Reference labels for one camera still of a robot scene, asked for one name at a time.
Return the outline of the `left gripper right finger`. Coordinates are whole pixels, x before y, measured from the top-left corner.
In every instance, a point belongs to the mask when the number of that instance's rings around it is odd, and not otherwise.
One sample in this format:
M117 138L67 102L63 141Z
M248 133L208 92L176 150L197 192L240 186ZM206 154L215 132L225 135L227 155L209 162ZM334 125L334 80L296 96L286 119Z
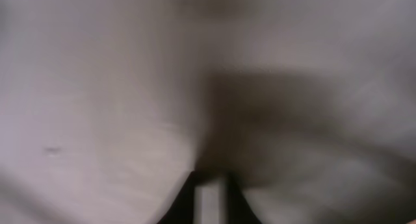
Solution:
M232 173L226 175L225 190L227 224L262 224L251 209Z

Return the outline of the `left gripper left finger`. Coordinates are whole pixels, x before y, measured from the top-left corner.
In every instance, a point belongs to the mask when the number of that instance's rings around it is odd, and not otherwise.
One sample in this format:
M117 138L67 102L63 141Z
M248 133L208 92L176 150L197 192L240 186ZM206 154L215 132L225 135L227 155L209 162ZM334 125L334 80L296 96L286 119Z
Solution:
M187 177L172 205L157 224L193 224L196 190L196 172Z

